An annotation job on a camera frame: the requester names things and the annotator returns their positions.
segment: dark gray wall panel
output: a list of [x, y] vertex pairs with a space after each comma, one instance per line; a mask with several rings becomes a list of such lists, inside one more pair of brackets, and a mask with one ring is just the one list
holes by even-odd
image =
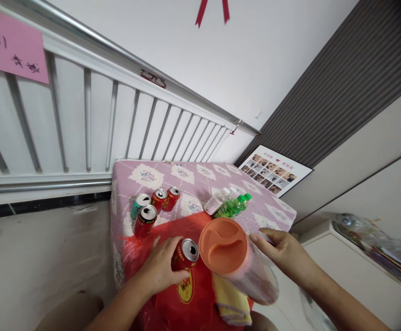
[[401, 0], [360, 0], [236, 161], [264, 145], [314, 167], [401, 95]]

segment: red ribbon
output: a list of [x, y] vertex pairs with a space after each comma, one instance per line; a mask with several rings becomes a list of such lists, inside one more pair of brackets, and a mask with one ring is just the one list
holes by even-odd
[[[200, 3], [200, 8], [199, 12], [197, 13], [197, 19], [196, 19], [196, 24], [199, 25], [199, 28], [201, 27], [202, 23], [202, 18], [204, 17], [205, 13], [205, 8], [208, 0], [202, 0]], [[223, 19], [225, 21], [225, 24], [229, 21], [229, 8], [228, 8], [228, 0], [222, 0], [222, 7], [223, 7]]]

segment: black baseboard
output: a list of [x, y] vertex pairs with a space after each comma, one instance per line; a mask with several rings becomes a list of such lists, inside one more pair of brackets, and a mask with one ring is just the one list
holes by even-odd
[[111, 192], [71, 195], [60, 198], [41, 199], [0, 205], [0, 217], [25, 214], [49, 209], [85, 205], [110, 200]]

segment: metal pipe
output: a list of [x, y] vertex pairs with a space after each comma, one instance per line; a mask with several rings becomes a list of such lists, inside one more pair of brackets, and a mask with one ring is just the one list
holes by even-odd
[[[232, 115], [225, 109], [205, 99], [200, 94], [194, 92], [185, 85], [179, 83], [177, 80], [166, 75], [159, 69], [145, 62], [136, 55], [130, 53], [125, 48], [119, 46], [110, 39], [99, 34], [98, 32], [86, 26], [85, 24], [81, 23], [77, 19], [71, 17], [69, 14], [63, 12], [61, 9], [55, 7], [51, 3], [45, 0], [15, 0], [14, 2], [28, 8], [35, 15], [40, 15], [48, 19], [49, 21], [55, 23], [56, 25], [63, 27], [69, 32], [73, 32], [78, 37], [91, 42], [98, 48], [102, 48], [105, 51], [108, 51], [112, 55], [115, 55], [117, 58], [123, 61], [134, 63], [141, 69], [153, 73], [154, 75], [158, 76], [159, 78], [165, 81], [168, 90], [177, 95], [182, 96], [185, 99], [188, 99], [190, 102], [193, 102], [202, 108], [206, 108], [208, 111], [217, 114], [221, 118], [225, 118], [227, 121], [233, 124], [240, 120], [238, 117]], [[256, 135], [262, 134], [259, 130], [253, 128], [251, 125], [245, 123], [244, 121], [241, 122], [240, 126], [254, 132]]]
[[88, 186], [102, 186], [111, 184], [112, 180], [110, 178], [95, 179], [90, 181], [5, 184], [5, 185], [0, 185], [0, 193], [17, 193], [17, 192], [40, 191], [40, 190], [60, 189], [60, 188], [82, 188]]

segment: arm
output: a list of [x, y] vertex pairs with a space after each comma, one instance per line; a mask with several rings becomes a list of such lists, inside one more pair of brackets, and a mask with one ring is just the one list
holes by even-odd
[[306, 291], [343, 331], [389, 330], [374, 314], [329, 277], [288, 232], [262, 228], [272, 246], [256, 234], [252, 242], [294, 283]]
[[141, 270], [128, 280], [85, 331], [126, 331], [132, 325], [142, 306], [155, 294], [189, 277], [188, 271], [171, 269], [171, 259], [182, 237], [169, 238], [158, 246], [160, 237], [153, 243], [150, 256]]

